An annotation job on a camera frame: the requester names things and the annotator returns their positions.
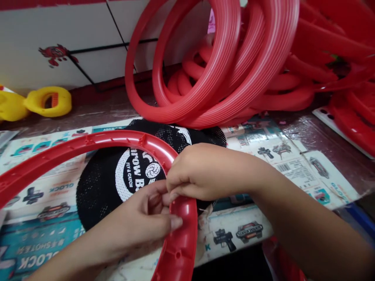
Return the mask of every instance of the red crab sticker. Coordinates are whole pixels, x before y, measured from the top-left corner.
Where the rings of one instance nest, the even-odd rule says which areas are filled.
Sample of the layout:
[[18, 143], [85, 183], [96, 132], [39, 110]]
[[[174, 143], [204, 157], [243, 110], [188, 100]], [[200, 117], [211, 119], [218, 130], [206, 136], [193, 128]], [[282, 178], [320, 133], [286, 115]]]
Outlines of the red crab sticker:
[[[50, 58], [48, 62], [50, 63], [50, 67], [53, 68], [54, 66], [59, 66], [59, 63], [56, 61], [66, 60], [66, 56], [69, 52], [67, 48], [64, 46], [57, 44], [57, 46], [47, 47], [45, 49], [39, 48], [38, 49], [41, 54], [46, 57]], [[78, 59], [74, 56], [71, 56], [76, 62]]]

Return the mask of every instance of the right hand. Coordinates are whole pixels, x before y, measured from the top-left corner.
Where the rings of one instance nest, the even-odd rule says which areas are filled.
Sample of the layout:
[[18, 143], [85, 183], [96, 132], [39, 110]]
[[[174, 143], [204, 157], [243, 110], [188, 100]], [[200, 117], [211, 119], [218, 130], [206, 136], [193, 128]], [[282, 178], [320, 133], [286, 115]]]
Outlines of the right hand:
[[186, 147], [175, 159], [167, 175], [167, 189], [171, 201], [179, 195], [210, 201], [251, 194], [275, 174], [281, 175], [256, 156], [200, 143]]

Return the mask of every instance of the forearm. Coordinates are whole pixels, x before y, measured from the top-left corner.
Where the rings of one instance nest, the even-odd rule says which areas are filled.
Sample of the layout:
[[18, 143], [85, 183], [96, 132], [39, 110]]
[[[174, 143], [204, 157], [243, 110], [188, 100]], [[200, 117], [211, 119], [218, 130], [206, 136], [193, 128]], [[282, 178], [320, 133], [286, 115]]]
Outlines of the forearm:
[[374, 251], [345, 221], [280, 173], [250, 194], [276, 237], [315, 280], [368, 280]]
[[28, 281], [94, 280], [105, 265], [97, 262], [95, 249], [87, 238], [84, 235], [68, 245], [35, 271]]

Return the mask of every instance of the yellow plastic toy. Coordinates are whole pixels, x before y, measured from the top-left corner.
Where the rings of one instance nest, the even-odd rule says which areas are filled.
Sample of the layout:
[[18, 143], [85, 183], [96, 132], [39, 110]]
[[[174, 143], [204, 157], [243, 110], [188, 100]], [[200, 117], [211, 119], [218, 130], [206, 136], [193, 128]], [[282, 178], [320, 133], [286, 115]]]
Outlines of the yellow plastic toy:
[[18, 121], [35, 112], [44, 117], [59, 117], [71, 111], [71, 95], [61, 87], [31, 91], [27, 98], [0, 85], [0, 121]]
[[[46, 108], [46, 102], [51, 99], [51, 107]], [[31, 91], [24, 105], [32, 112], [44, 117], [63, 116], [71, 111], [71, 95], [61, 87], [44, 87]]]
[[23, 105], [25, 98], [0, 85], [0, 119], [17, 121], [27, 117], [30, 111]]

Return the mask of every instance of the barcode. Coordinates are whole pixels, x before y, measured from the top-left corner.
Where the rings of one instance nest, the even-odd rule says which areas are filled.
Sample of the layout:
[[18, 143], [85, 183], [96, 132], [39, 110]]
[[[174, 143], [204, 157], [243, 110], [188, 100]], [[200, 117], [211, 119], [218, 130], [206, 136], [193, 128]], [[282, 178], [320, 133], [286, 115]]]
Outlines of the barcode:
[[290, 167], [288, 164], [277, 165], [277, 168], [279, 169], [280, 172], [286, 172], [290, 170]]

